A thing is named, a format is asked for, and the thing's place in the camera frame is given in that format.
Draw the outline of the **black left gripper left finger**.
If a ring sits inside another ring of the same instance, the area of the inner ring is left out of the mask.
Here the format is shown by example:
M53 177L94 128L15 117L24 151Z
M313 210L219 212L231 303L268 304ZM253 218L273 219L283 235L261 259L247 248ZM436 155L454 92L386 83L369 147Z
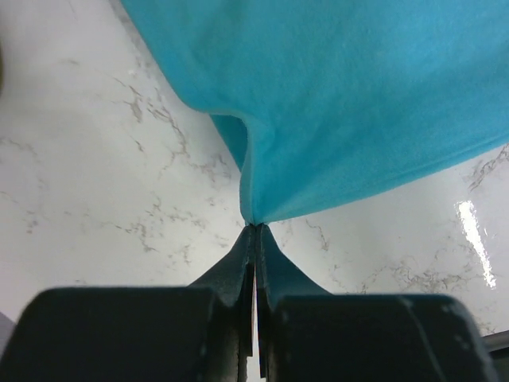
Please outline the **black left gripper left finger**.
M253 353L255 227L247 225L239 233L231 250L189 287L210 288L221 302L232 308L239 327L239 344Z

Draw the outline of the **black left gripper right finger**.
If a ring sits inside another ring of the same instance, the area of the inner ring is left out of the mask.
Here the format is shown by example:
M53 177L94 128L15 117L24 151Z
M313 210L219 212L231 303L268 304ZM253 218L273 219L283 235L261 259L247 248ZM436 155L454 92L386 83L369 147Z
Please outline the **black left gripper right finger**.
M258 308L258 354L262 378L269 376L270 322L278 302L289 296L329 295L279 248L270 227L254 227L254 263Z

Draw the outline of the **turquoise t shirt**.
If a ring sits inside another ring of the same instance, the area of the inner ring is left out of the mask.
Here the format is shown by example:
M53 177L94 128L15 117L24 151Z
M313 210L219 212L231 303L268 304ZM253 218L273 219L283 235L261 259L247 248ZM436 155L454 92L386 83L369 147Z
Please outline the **turquoise t shirt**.
M241 172L243 219L373 196L508 140L505 1L125 1Z

